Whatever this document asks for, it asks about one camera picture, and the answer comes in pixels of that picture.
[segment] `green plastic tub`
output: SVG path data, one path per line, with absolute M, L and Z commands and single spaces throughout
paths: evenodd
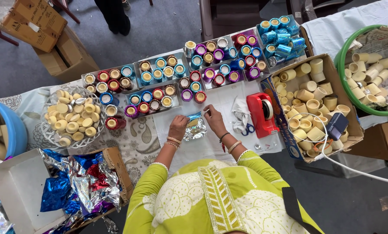
M 346 75 L 344 74 L 344 59 L 346 57 L 347 50 L 352 43 L 353 40 L 358 37 L 360 34 L 364 34 L 366 32 L 369 32 L 373 29 L 380 28 L 383 25 L 380 24 L 375 24 L 375 25 L 370 25 L 367 27 L 364 27 L 358 31 L 356 31 L 353 35 L 351 35 L 347 41 L 344 43 L 342 49 L 338 52 L 336 57 L 334 58 L 334 65 L 336 66 L 336 69 L 338 71 L 338 75 L 340 77 L 341 84 L 346 91 L 348 97 L 350 98 L 350 101 L 359 109 L 363 110 L 364 112 L 372 115 L 379 115 L 379 116 L 388 116 L 388 111 L 378 111 L 375 109 L 372 109 L 370 107 L 367 107 L 366 105 L 362 104 L 359 99 L 357 99 L 354 94 L 352 93 L 349 85 L 347 84 L 347 78 Z

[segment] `red tape dispenser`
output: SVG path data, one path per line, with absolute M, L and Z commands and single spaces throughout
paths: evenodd
M 275 125 L 272 101 L 266 93 L 255 93 L 246 97 L 256 136 L 262 138 L 279 132 Z

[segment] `blue plastic tub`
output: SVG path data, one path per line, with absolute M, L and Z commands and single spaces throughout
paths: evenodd
M 13 110 L 2 103 L 0 103 L 0 115 L 2 115 L 8 128 L 9 146 L 6 158 L 25 153 L 28 137 L 22 120 Z

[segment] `floor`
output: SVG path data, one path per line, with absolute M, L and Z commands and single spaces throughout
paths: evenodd
M 354 1 L 352 6 L 357 6 L 357 2 L 361 0 Z M 153 7 L 149 6 L 148 0 L 131 0 L 130 3 L 132 8 L 127 14 L 132 29 L 127 37 L 113 35 L 108 30 L 93 1 L 74 0 L 71 4 L 70 8 L 81 24 L 65 16 L 101 69 L 179 49 L 187 40 L 201 42 L 197 0 L 154 0 Z M 274 16 L 284 15 L 285 3 L 270 4 L 264 11 Z M 61 81 L 48 74 L 30 45 L 20 42 L 16 47 L 0 40 L 0 98 L 56 84 Z M 382 211 L 379 202 L 380 198 L 388 196 L 388 183 L 363 176 L 338 179 L 296 170 L 294 160 L 285 150 L 262 157 L 295 188 L 300 203 L 325 233 L 388 233 L 388 210 Z M 325 160 L 314 164 L 331 167 Z M 388 178 L 388 168 L 373 174 Z M 126 212 L 125 208 L 109 215 L 120 233 Z M 108 232 L 100 220 L 87 226 L 82 233 Z

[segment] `bangle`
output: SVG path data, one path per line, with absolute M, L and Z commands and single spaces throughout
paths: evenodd
M 165 142 L 164 145 L 173 145 L 175 147 L 175 150 L 178 150 L 178 146 L 176 146 L 174 143 Z
M 181 141 L 179 141 L 179 140 L 177 140 L 177 139 L 175 139 L 175 138 L 172 138 L 172 137 L 170 137 L 170 136 L 167 136 L 166 139 L 167 139 L 167 140 L 174 141 L 174 142 L 177 143 L 178 145 L 181 145 Z
M 236 141 L 236 143 L 234 143 L 234 144 L 230 147 L 230 149 L 228 149 L 228 153 L 231 154 L 231 151 L 232 151 L 234 148 L 236 148 L 236 146 L 238 146 L 238 145 L 240 145 L 240 144 L 242 144 L 242 141 Z
M 226 132 L 226 133 L 220 138 L 220 141 L 219 141 L 220 143 L 222 142 L 223 137 L 226 136 L 227 134 L 230 134 L 230 132 Z

